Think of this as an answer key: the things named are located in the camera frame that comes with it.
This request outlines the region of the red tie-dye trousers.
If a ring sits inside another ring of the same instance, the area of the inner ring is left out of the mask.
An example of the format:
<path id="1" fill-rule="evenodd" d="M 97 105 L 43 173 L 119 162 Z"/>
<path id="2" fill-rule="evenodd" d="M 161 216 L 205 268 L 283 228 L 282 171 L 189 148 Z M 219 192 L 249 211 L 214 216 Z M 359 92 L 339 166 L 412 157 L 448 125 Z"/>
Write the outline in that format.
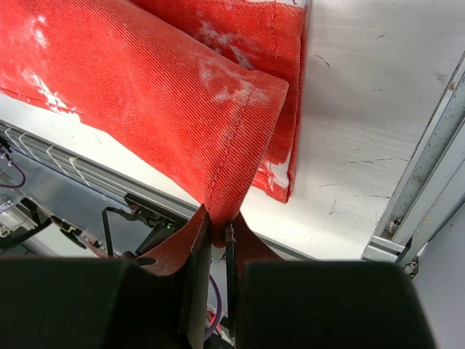
<path id="1" fill-rule="evenodd" d="M 1 104 L 41 135 L 104 132 L 204 204 L 296 176 L 309 1 L 3 1 Z"/>

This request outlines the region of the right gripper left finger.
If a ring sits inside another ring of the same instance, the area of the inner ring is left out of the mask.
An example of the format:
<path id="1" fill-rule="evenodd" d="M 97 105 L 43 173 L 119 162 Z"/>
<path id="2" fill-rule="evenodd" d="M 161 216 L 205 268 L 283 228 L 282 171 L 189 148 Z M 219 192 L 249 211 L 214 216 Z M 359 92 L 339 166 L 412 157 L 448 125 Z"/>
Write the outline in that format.
<path id="1" fill-rule="evenodd" d="M 202 205 L 187 224 L 136 259 L 155 276 L 159 345 L 202 345 L 211 262 L 209 214 Z"/>

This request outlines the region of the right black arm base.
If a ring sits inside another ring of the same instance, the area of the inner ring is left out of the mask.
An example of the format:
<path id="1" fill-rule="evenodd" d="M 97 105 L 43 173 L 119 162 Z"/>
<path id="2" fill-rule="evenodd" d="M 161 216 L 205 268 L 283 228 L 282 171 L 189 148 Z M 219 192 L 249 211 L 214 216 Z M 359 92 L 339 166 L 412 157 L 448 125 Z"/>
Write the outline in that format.
<path id="1" fill-rule="evenodd" d="M 31 241 L 53 227 L 64 238 L 95 257 L 136 259 L 163 243 L 187 224 L 188 219 L 135 194 L 124 196 L 124 205 L 104 199 L 61 201 L 47 210 L 31 198 L 1 197 L 1 251 Z"/>

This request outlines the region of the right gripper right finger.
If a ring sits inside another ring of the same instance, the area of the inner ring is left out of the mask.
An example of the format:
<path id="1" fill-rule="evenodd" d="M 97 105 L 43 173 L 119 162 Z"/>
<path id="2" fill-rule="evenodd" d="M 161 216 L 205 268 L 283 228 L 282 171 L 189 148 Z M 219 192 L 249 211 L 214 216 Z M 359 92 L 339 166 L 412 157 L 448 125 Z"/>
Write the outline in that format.
<path id="1" fill-rule="evenodd" d="M 266 245 L 239 213 L 225 226 L 227 267 L 227 309 L 230 338 L 241 345 L 246 291 L 243 272 L 249 262 L 282 262 L 283 258 Z"/>

